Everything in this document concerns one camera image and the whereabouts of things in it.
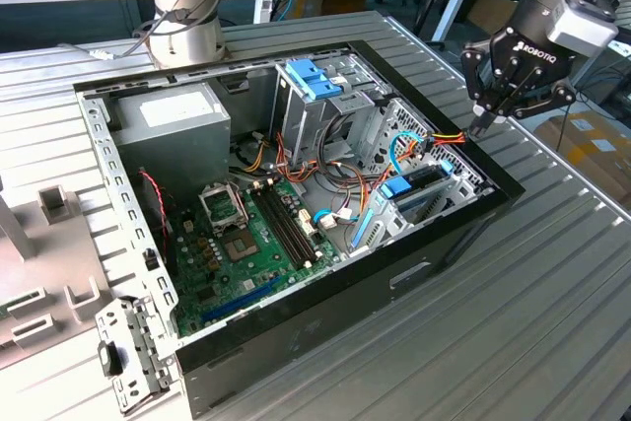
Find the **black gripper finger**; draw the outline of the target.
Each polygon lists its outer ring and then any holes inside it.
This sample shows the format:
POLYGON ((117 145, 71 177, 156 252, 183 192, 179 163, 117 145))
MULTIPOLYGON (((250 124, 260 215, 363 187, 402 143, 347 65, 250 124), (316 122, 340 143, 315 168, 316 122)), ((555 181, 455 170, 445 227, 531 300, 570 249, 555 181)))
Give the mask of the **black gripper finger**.
POLYGON ((494 70, 488 66, 480 97, 480 136, 509 117, 524 119, 571 105, 576 93, 568 80, 547 82, 546 73, 540 66, 509 64, 494 70))
POLYGON ((470 137, 481 138, 496 123, 503 123, 517 109, 522 90, 517 75, 523 63, 523 46, 502 44, 493 50, 489 43, 469 43, 460 55, 462 73, 474 117, 470 137))

